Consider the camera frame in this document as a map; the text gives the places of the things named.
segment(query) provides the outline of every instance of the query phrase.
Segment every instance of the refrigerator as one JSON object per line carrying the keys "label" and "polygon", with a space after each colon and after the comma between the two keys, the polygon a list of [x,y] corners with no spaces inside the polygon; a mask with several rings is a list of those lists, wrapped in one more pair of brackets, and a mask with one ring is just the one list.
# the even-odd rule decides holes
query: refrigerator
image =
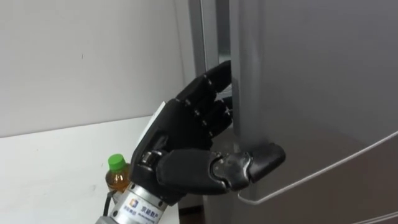
{"label": "refrigerator", "polygon": [[233,66],[234,124],[214,149],[287,155],[248,189],[206,196],[206,223],[398,223],[398,1],[194,4],[200,63]]}

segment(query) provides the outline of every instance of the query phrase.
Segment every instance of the plastic bottle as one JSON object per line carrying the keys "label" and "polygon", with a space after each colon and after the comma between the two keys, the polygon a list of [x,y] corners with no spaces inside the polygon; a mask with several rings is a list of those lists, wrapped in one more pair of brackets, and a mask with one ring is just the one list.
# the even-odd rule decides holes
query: plastic bottle
{"label": "plastic bottle", "polygon": [[113,154],[108,159],[109,171],[106,173],[105,181],[109,190],[117,190],[113,200],[116,203],[118,197],[130,184],[129,169],[130,164],[126,163],[121,154]]}

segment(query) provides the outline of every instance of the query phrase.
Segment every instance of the gray wall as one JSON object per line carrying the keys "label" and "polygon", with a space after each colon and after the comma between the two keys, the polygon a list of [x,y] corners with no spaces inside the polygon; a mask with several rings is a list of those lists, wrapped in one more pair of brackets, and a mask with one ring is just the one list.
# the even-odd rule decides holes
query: gray wall
{"label": "gray wall", "polygon": [[183,87],[186,17],[173,0],[1,1],[0,137],[152,114]]}

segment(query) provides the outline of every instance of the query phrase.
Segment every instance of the table surface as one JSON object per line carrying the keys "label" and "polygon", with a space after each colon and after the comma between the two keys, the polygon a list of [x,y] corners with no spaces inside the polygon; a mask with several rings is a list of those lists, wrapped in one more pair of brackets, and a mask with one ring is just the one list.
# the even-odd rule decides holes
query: table surface
{"label": "table surface", "polygon": [[[130,160],[150,117],[0,139],[2,223],[95,223],[111,154]],[[160,224],[178,224],[177,205]]]}

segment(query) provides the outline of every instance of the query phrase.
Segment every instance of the robotic hand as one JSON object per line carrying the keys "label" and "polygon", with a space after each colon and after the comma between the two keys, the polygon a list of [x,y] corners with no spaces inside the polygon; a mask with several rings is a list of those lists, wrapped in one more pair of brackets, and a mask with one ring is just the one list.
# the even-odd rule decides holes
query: robotic hand
{"label": "robotic hand", "polygon": [[216,100],[229,84],[227,61],[166,103],[131,158],[132,184],[111,216],[97,223],[156,224],[166,207],[186,194],[241,190],[284,162],[285,153],[276,144],[233,154],[210,151],[211,139],[233,121],[231,99]]}

